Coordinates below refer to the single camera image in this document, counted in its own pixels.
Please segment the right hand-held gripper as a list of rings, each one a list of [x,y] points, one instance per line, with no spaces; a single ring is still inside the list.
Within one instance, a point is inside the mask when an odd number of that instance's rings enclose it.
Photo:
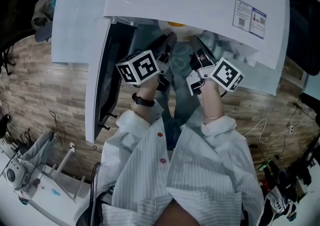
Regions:
[[[190,94],[200,95],[200,88],[206,79],[216,82],[225,92],[234,92],[244,79],[242,72],[224,57],[215,64],[215,56],[196,35],[191,36],[189,43],[192,48],[189,55],[192,71],[186,83]]]

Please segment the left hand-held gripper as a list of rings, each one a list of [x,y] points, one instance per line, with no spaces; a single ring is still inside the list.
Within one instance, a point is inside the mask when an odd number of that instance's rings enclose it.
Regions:
[[[116,63],[123,81],[129,85],[140,86],[154,76],[158,76],[158,90],[166,92],[170,87],[169,58],[177,43],[177,35],[161,35],[149,44],[149,50],[126,56]]]

